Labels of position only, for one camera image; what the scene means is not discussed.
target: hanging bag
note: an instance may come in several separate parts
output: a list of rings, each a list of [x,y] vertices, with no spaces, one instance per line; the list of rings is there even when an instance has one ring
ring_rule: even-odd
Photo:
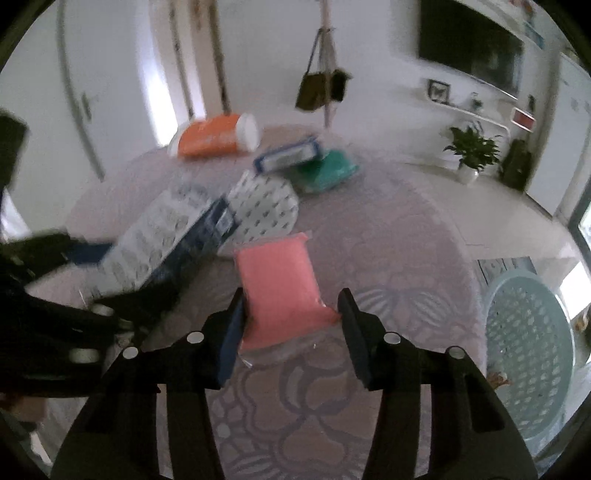
[[[318,46],[318,40],[321,34],[322,30],[318,30],[314,39],[314,45],[312,46],[310,60],[308,61],[308,68],[302,77],[300,91],[297,94],[297,100],[295,103],[296,108],[305,112],[313,112],[324,105],[324,73],[310,73],[310,68],[312,66],[312,61],[314,60],[314,54],[316,53],[316,47]]]
[[[320,39],[320,50],[318,58],[318,72],[310,73],[318,40]],[[322,28],[318,30],[312,46],[312,53],[308,61],[308,68],[304,74],[301,83],[300,91],[298,92],[295,106],[300,110],[306,112],[313,112],[323,106],[326,102],[324,83],[326,81],[325,71],[328,70],[330,74],[330,99],[335,102],[342,102],[345,97],[345,90],[347,80],[352,76],[336,67],[335,45],[332,41],[331,29],[324,31]]]

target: picture frame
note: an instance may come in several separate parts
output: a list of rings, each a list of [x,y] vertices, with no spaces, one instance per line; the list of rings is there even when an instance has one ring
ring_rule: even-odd
[[[439,80],[429,79],[427,82],[427,96],[432,102],[449,105],[449,93],[452,86]]]

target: pink package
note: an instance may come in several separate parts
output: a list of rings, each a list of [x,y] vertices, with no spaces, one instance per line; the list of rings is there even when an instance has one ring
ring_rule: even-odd
[[[242,351],[283,343],[339,320],[340,315],[320,299],[307,240],[306,234],[298,233],[236,253],[251,317]]]

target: table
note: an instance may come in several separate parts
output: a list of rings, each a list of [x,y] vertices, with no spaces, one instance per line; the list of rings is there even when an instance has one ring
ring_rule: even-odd
[[[294,141],[304,127],[265,131],[261,148]],[[361,165],[349,182],[300,199],[294,231],[308,242],[322,298],[336,304],[349,287],[362,310],[377,314],[421,348],[460,345],[484,369],[485,324],[471,263],[436,205],[413,185],[408,167],[392,153],[378,154],[319,134],[325,146],[345,148]],[[222,194],[250,168],[255,155],[182,163],[157,150],[128,163],[87,192],[67,227],[87,239],[114,238],[171,182],[192,176]],[[69,268],[41,283],[35,294],[80,306],[83,271]],[[170,345],[225,309],[239,277],[233,261],[205,264],[175,310],[146,340],[144,349]],[[424,389],[417,473],[426,471],[430,399]],[[170,474],[165,398],[158,403],[161,473]],[[336,328],[284,362],[236,363],[220,391],[208,392],[213,432],[228,479],[355,479],[365,467],[375,430],[380,392],[356,379],[342,332]],[[40,436],[55,455],[83,399],[48,402]]]

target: white door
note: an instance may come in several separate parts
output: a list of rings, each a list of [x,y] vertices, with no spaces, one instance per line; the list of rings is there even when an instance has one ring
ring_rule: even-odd
[[[526,189],[554,215],[577,168],[589,130],[591,78],[566,56],[560,56],[560,80],[552,126],[537,168]]]
[[[138,2],[64,2],[65,56],[74,101],[108,176],[158,145],[141,79]]]

